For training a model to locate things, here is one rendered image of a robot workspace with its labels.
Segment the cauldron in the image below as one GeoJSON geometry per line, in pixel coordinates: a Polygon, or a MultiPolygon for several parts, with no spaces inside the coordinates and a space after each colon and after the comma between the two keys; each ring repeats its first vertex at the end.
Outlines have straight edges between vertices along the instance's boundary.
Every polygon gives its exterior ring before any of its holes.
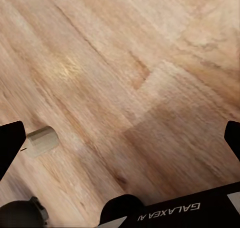
{"type": "Polygon", "coordinates": [[[38,198],[29,201],[17,200],[0,206],[0,225],[2,228],[43,228],[49,215],[36,204],[38,198]]]}

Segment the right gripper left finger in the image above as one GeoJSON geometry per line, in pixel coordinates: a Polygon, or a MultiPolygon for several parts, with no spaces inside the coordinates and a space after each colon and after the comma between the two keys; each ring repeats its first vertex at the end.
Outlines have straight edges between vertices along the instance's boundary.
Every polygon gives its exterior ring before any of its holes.
{"type": "Polygon", "coordinates": [[[0,126],[0,180],[26,141],[22,121],[0,126]]]}

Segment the pillar candle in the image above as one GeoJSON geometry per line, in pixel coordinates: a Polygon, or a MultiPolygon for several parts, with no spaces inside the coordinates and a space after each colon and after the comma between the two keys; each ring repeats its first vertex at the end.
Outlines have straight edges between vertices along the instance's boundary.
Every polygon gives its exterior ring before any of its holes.
{"type": "Polygon", "coordinates": [[[36,158],[59,145],[59,137],[51,126],[38,129],[26,134],[26,141],[22,145],[29,158],[36,158]]]}

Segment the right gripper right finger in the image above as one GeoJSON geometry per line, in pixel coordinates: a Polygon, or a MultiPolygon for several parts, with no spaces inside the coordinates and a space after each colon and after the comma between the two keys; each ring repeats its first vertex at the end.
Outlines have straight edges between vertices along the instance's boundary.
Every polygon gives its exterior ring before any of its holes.
{"type": "Polygon", "coordinates": [[[225,129],[224,138],[240,161],[240,123],[229,121],[225,129]]]}

